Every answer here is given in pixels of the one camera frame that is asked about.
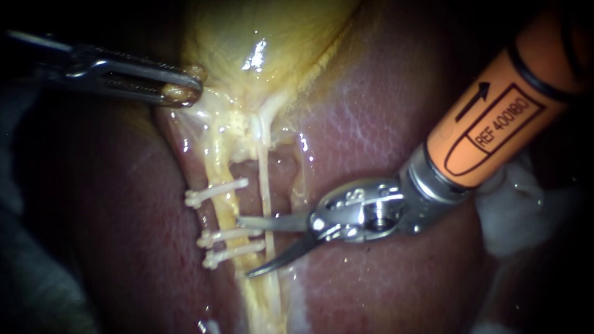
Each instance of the black arrow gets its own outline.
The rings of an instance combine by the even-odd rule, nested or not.
[[[483,101],[487,100],[487,92],[489,91],[489,86],[491,84],[488,82],[479,82],[478,83],[478,92],[473,96],[470,101],[464,106],[464,108],[460,111],[458,116],[456,116],[456,123],[461,120],[464,115],[472,108],[473,105],[478,101],[478,99],[483,98]]]

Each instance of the scissor blade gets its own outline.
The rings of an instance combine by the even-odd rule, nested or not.
[[[246,276],[253,278],[265,273],[269,273],[280,267],[284,267],[285,265],[288,265],[289,263],[307,254],[320,244],[320,240],[318,240],[315,235],[312,233],[306,233],[303,237],[301,237],[301,239],[297,240],[296,243],[287,248],[279,256],[275,257],[270,262],[247,272]]]
[[[294,213],[278,217],[237,217],[236,224],[242,228],[263,229],[265,231],[305,232],[309,226],[311,213]]]

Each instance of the black ring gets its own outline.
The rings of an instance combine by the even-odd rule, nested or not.
[[[518,74],[520,74],[520,76],[526,80],[526,82],[528,82],[532,88],[538,90],[544,96],[566,103],[573,102],[577,99],[576,95],[558,90],[548,83],[541,81],[532,72],[530,72],[530,69],[528,69],[528,66],[526,66],[520,57],[518,47],[515,45],[515,43],[507,47],[507,54],[509,55],[509,58],[511,59],[512,64],[514,65]]]

